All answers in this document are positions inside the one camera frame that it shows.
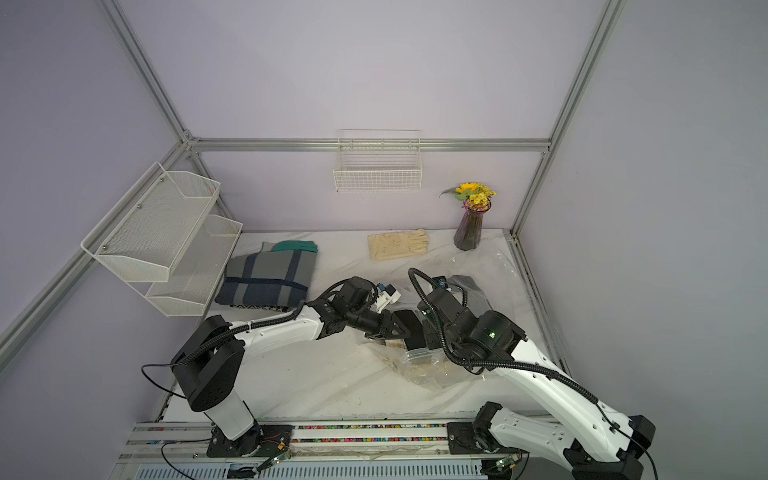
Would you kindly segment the clear plastic vacuum bag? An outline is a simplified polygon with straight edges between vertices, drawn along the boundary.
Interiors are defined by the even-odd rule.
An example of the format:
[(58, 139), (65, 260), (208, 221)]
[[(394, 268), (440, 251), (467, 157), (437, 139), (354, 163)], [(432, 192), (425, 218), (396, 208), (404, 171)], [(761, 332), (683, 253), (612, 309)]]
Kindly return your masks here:
[(509, 254), (481, 245), (461, 251), (425, 287), (431, 306), (421, 303), (413, 286), (399, 312), (410, 331), (405, 339), (361, 339), (358, 344), (404, 380), (435, 392), (483, 375), (503, 345), (527, 338), (515, 321), (513, 286), (517, 282)]

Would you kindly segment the dark grey garment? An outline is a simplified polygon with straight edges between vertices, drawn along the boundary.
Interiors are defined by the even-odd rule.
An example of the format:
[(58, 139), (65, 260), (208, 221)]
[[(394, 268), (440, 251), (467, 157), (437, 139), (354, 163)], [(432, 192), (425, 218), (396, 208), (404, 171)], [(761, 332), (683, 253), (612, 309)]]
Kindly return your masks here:
[(231, 258), (214, 302), (218, 305), (276, 305), (286, 310), (304, 302), (315, 271), (317, 253), (260, 251)]

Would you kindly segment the black white checked scarf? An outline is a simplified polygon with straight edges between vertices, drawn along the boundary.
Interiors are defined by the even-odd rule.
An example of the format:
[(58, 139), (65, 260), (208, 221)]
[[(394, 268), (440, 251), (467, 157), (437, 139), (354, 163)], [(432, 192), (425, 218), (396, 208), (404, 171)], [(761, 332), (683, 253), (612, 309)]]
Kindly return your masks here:
[[(484, 291), (477, 285), (471, 276), (452, 275), (445, 278), (450, 287), (447, 291), (452, 293), (464, 306), (467, 306), (478, 317), (492, 309)], [(422, 311), (420, 309), (401, 309), (395, 311), (394, 315), (397, 316), (411, 332), (410, 336), (405, 339), (406, 349), (411, 350), (419, 347), (426, 347), (422, 328), (422, 322), (424, 320)]]

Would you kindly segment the black white houndstooth scarf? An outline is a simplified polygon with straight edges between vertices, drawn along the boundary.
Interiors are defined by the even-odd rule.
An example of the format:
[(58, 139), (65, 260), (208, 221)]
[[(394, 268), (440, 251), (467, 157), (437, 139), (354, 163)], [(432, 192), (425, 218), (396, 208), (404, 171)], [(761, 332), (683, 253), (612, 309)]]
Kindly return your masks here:
[(241, 309), (241, 310), (265, 310), (265, 311), (273, 311), (273, 312), (286, 312), (286, 307), (276, 306), (276, 305), (230, 305), (231, 308), (235, 309)]

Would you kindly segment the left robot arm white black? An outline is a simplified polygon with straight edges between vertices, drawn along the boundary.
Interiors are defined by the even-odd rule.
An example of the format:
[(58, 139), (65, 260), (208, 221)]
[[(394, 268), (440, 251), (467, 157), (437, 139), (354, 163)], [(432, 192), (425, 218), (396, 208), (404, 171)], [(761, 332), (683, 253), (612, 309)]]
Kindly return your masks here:
[(397, 290), (358, 276), (338, 281), (317, 298), (301, 301), (291, 312), (247, 322), (205, 319), (169, 368), (188, 406), (203, 413), (215, 432), (231, 442), (258, 436), (255, 416), (235, 389), (239, 370), (251, 356), (293, 344), (321, 340), (347, 327), (373, 340), (406, 340), (418, 322), (408, 309), (388, 308)]

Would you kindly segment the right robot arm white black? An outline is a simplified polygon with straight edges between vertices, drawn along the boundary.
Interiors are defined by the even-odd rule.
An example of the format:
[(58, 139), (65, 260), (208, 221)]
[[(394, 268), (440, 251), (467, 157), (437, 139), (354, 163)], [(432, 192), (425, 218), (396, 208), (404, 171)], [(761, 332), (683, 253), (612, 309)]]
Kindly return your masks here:
[(655, 435), (642, 415), (627, 416), (602, 402), (559, 368), (504, 314), (476, 316), (423, 271), (408, 278), (419, 308), (447, 359), (476, 374), (497, 373), (529, 395), (553, 422), (536, 420), (488, 401), (472, 422), (475, 445), (487, 452), (522, 450), (568, 470), (575, 479), (639, 479)]

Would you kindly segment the cream knitted scarf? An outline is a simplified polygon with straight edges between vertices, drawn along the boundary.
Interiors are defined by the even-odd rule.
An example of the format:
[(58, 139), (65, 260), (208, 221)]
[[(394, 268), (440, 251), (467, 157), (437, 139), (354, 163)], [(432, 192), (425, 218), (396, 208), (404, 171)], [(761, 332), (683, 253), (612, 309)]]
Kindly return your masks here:
[(452, 363), (440, 348), (407, 350), (404, 340), (370, 341), (367, 348), (403, 379), (433, 391), (472, 379), (470, 373)]

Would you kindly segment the beige leather gloves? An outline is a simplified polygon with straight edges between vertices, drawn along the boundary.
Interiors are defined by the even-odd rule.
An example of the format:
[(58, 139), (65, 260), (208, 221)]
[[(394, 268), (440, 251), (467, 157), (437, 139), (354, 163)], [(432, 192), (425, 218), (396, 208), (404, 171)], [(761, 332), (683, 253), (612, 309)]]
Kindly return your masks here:
[(429, 236), (422, 229), (387, 232), (368, 237), (369, 257), (373, 261), (423, 255), (428, 246)]

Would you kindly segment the purple glass vase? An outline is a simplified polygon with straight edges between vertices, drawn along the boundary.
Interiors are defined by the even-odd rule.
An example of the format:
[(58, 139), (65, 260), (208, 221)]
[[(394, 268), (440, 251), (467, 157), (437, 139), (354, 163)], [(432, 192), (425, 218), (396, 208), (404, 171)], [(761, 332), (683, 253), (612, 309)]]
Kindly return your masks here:
[(469, 201), (464, 203), (464, 213), (453, 238), (456, 248), (470, 251), (478, 247), (482, 236), (483, 219), (491, 208), (490, 202), (485, 205), (474, 205)]

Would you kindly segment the yellow flower bouquet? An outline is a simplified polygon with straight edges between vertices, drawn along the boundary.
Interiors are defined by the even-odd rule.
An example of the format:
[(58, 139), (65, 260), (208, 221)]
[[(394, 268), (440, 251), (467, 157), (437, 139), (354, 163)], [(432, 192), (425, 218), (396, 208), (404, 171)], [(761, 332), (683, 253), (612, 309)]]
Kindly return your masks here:
[(497, 196), (497, 192), (482, 183), (466, 182), (442, 191), (440, 196), (450, 196), (466, 209), (484, 211), (491, 207), (492, 199)]

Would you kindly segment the green work glove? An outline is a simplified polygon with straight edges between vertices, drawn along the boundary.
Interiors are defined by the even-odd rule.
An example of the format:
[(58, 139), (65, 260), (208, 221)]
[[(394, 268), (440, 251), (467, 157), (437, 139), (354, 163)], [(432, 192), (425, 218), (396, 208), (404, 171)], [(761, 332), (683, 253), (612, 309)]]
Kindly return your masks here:
[(270, 251), (271, 252), (303, 251), (303, 252), (317, 253), (318, 246), (313, 241), (283, 240), (283, 241), (274, 243)]

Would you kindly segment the white mesh two-tier shelf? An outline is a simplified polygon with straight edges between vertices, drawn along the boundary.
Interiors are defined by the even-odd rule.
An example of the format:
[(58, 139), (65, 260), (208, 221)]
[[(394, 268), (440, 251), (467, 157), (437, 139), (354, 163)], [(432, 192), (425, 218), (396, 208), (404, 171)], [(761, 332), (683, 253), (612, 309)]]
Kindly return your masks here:
[(219, 182), (154, 163), (81, 249), (164, 316), (201, 317), (242, 232), (219, 200)]

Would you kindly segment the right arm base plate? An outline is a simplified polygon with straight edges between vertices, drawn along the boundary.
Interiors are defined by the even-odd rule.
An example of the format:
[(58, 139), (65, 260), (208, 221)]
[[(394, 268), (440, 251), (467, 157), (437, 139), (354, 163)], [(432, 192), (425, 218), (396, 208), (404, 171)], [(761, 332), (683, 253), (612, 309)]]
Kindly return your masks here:
[(474, 454), (525, 454), (526, 451), (502, 446), (487, 429), (475, 430), (471, 422), (448, 422), (447, 442), (451, 455)]

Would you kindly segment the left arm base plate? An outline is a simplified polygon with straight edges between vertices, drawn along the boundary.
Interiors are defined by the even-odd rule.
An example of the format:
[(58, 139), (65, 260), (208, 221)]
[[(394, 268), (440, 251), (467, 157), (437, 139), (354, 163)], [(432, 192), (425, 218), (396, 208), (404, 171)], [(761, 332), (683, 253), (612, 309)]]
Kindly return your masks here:
[(208, 458), (274, 457), (290, 446), (294, 427), (281, 424), (256, 423), (236, 440), (228, 439), (219, 427), (212, 428)]

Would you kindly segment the aluminium mounting rail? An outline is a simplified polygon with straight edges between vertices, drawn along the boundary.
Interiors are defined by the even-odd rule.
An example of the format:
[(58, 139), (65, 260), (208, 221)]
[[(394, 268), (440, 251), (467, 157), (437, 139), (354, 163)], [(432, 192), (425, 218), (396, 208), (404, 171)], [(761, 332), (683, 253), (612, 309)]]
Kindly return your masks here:
[[(450, 451), (453, 442), (447, 425), (469, 422), (472, 412), (411, 417), (381, 417), (342, 420), (263, 420), (265, 429), (288, 425), (293, 428), (285, 448), (293, 461), (334, 460), (433, 460), (458, 457)], [(175, 466), (203, 463), (253, 464), (263, 457), (207, 456), (212, 436), (209, 422), (139, 423), (131, 431), (116, 460), (119, 467), (170, 460)]]

